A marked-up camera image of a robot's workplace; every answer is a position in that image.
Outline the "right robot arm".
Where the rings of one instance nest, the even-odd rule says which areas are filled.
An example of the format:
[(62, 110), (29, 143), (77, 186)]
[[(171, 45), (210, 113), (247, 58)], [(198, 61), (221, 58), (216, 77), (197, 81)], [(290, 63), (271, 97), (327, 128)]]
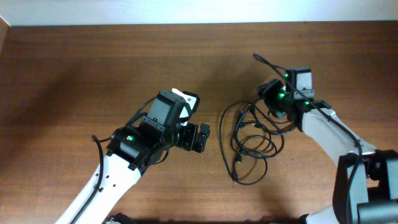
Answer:
[(273, 116), (286, 116), (336, 165), (332, 204), (303, 215), (302, 223), (397, 223), (397, 151), (364, 141), (316, 100), (308, 67), (287, 69), (257, 93)]

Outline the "black USB cable thick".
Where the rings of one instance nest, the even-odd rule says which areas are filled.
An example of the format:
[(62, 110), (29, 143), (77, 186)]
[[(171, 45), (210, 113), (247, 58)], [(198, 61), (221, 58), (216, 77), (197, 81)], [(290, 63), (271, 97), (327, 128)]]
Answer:
[[(233, 133), (231, 135), (230, 145), (231, 145), (231, 149), (235, 152), (235, 155), (234, 155), (234, 159), (233, 159), (233, 164), (230, 167), (228, 164), (228, 161), (226, 159), (225, 152), (224, 152), (222, 127), (223, 127), (224, 117), (225, 117), (226, 113), (228, 112), (228, 110), (238, 104), (247, 104), (247, 107), (245, 109), (243, 109), (243, 111), (240, 112), (240, 114), (238, 114), (237, 121), (234, 125)], [(239, 184), (239, 185), (243, 185), (243, 186), (255, 185), (258, 182), (260, 182), (267, 174), (267, 170), (268, 170), (267, 158), (268, 158), (268, 156), (266, 156), (264, 154), (264, 151), (258, 151), (256, 149), (250, 149), (250, 148), (246, 147), (245, 143), (254, 138), (262, 138), (262, 139), (268, 140), (269, 145), (271, 145), (271, 139), (267, 138), (265, 136), (259, 136), (259, 135), (248, 136), (243, 141), (240, 141), (238, 139), (238, 132), (240, 129), (243, 129), (245, 126), (247, 126), (249, 124), (257, 123), (257, 121), (244, 122), (244, 119), (245, 119), (245, 116), (247, 115), (247, 113), (248, 112), (256, 113), (256, 110), (257, 110), (257, 108), (255, 105), (255, 102), (252, 103), (252, 102), (246, 101), (246, 100), (239, 100), (239, 101), (236, 101), (236, 102), (228, 105), (221, 114), (221, 118), (220, 118), (220, 122), (219, 122), (219, 133), (218, 133), (218, 139), (219, 139), (219, 143), (220, 143), (220, 152), (221, 152), (221, 156), (222, 156), (226, 171), (228, 173), (228, 176), (231, 178), (231, 180), (233, 181), (234, 184)], [(248, 156), (248, 157), (251, 157), (254, 159), (260, 159), (260, 160), (264, 161), (265, 170), (264, 170), (264, 173), (260, 176), (260, 178), (258, 178), (257, 180), (255, 180), (253, 182), (248, 182), (248, 183), (241, 182), (239, 180), (238, 173), (236, 171), (236, 164), (242, 162), (242, 156)]]

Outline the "black USB cable thin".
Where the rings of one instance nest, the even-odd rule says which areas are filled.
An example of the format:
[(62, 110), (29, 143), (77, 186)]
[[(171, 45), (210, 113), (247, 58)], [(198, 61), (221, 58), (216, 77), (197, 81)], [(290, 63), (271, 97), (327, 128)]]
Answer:
[[(252, 135), (259, 135), (259, 136), (265, 136), (267, 138), (271, 139), (271, 145), (269, 145), (269, 141), (262, 139), (262, 138), (254, 138), (251, 140), (255, 139), (260, 139), (262, 143), (265, 143), (266, 145), (262, 149), (256, 149), (258, 151), (264, 151), (264, 154), (268, 156), (267, 159), (273, 158), (276, 155), (280, 154), (282, 150), (284, 149), (285, 146), (285, 135), (288, 133), (291, 133), (296, 129), (296, 125), (292, 124), (290, 121), (275, 121), (270, 117), (270, 111), (266, 114), (263, 112), (257, 105), (256, 105), (256, 113), (253, 112), (248, 112), (247, 115), (245, 116), (244, 122), (254, 122), (257, 121), (256, 124), (249, 124), (245, 126), (243, 129), (247, 128), (248, 126), (251, 126), (254, 129), (260, 130), (262, 134), (252, 134)], [(238, 132), (238, 139), (240, 141), (245, 140), (248, 136), (240, 138), (239, 133), (243, 130), (240, 129)]]

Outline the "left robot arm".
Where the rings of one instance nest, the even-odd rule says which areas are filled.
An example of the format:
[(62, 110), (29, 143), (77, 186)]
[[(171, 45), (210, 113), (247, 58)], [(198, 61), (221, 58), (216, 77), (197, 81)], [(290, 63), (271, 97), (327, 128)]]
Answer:
[(189, 122), (200, 97), (176, 88), (149, 99), (148, 112), (138, 109), (122, 127), (103, 140), (92, 136), (99, 164), (58, 223), (103, 223), (122, 196), (146, 170), (167, 158), (172, 147), (202, 153), (210, 127)]

